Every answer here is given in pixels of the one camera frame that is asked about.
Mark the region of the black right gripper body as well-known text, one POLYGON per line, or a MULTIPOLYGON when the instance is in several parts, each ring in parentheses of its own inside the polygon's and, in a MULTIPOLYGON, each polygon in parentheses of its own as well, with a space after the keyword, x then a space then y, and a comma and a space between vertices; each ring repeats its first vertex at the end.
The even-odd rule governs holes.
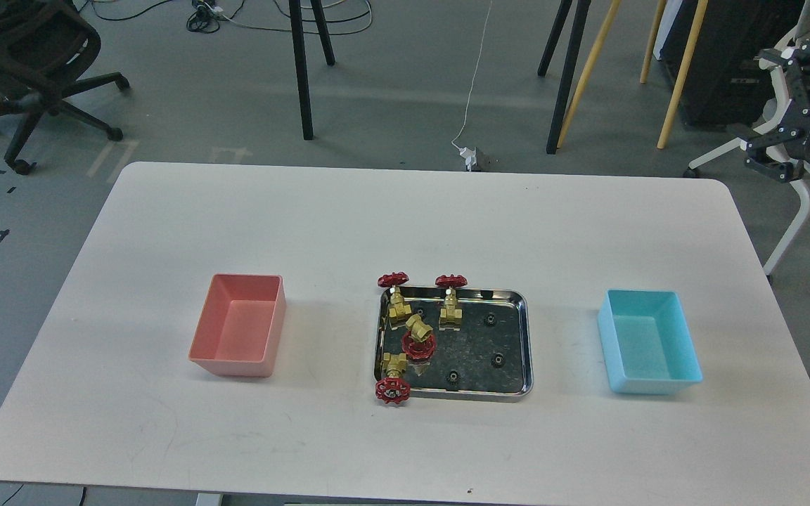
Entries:
POLYGON ((797 160, 807 163, 810 173, 810 39, 787 53, 762 49, 759 57, 783 72, 788 97, 779 97, 779 122, 765 134, 740 128, 745 164, 761 175, 788 183, 801 178, 797 160))

